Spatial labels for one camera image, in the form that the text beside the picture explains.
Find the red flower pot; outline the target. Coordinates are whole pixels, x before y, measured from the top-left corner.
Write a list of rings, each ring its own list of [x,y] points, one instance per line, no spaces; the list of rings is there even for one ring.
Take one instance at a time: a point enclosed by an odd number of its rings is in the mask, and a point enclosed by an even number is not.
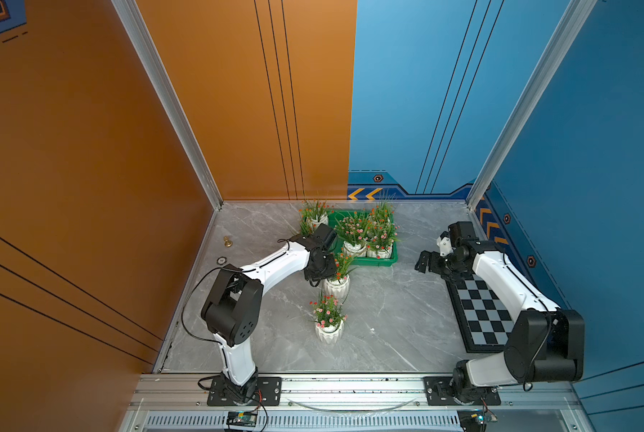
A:
[[[328,225],[329,222],[329,205],[325,201],[305,200],[303,208],[300,210],[302,221],[314,231],[319,225]]]
[[[314,230],[315,229],[307,219],[300,220],[298,236],[307,238],[314,233]]]
[[[322,293],[345,302],[350,293],[350,274],[355,270],[355,257],[346,252],[335,255],[336,272],[324,281]]]

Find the pink flower pot large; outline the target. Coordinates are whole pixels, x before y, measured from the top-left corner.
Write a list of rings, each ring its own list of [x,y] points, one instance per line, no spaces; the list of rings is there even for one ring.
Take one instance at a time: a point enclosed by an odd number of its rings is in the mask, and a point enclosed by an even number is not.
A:
[[[341,241],[342,252],[351,257],[366,257],[369,212],[350,210],[336,215],[335,231]]]

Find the orange flower pot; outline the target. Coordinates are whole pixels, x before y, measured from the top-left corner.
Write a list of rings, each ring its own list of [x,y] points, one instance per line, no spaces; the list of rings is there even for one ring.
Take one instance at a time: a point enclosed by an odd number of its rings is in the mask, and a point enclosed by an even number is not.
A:
[[[387,224],[392,222],[394,214],[394,205],[391,200],[379,199],[370,212],[369,219],[377,224]]]

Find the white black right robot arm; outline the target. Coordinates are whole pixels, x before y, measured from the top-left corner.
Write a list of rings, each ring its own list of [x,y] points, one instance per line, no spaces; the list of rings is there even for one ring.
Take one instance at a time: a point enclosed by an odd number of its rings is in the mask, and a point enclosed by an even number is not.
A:
[[[585,322],[574,310],[563,310],[544,296],[510,264],[497,243],[460,239],[453,252],[424,250],[417,261],[421,273],[431,271],[447,282],[476,275],[491,288],[514,320],[504,350],[461,361],[453,369],[446,394],[470,405],[486,400],[502,385],[525,390],[538,382],[581,380],[584,369]]]

